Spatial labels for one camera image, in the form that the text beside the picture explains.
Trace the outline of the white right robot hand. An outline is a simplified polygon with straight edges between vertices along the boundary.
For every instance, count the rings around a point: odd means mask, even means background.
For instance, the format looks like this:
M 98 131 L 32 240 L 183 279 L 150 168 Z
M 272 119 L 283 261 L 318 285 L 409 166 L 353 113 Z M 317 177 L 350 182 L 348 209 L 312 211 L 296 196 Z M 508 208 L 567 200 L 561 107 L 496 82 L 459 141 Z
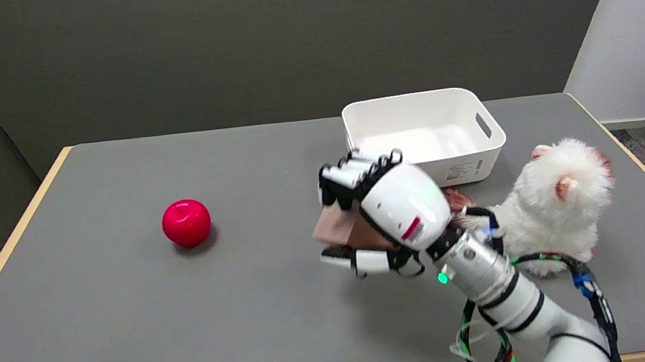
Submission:
M 439 258 L 463 235 L 446 198 L 399 150 L 379 157 L 351 150 L 318 171 L 322 215 L 313 237 L 323 264 L 403 279 L 425 272 L 420 256 Z

